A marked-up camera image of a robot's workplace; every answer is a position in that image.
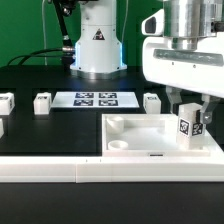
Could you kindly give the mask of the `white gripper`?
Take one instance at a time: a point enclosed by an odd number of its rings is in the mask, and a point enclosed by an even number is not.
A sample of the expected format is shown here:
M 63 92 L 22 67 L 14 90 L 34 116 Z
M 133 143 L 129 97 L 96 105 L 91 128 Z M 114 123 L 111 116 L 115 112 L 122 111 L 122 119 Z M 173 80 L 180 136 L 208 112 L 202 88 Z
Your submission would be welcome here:
M 143 74 L 147 81 L 167 85 L 172 114 L 179 113 L 181 89 L 202 93 L 200 122 L 210 124 L 214 109 L 224 98 L 224 34 L 200 39 L 193 52 L 173 50 L 171 43 L 170 38 L 162 37 L 144 40 Z

